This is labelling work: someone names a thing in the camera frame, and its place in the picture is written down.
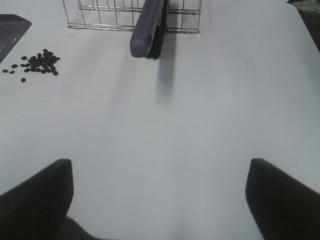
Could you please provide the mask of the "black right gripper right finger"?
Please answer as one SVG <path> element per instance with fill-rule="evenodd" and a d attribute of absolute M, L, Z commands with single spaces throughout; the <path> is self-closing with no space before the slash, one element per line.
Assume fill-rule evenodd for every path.
<path fill-rule="evenodd" d="M 265 240 L 318 240 L 320 195 L 264 160 L 250 161 L 245 197 Z"/>

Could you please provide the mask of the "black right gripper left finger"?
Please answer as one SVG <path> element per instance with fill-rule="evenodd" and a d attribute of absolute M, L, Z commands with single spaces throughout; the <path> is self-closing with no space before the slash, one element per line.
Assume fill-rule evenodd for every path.
<path fill-rule="evenodd" d="M 0 196 L 2 240 L 53 240 L 74 195 L 72 162 L 58 159 Z"/>

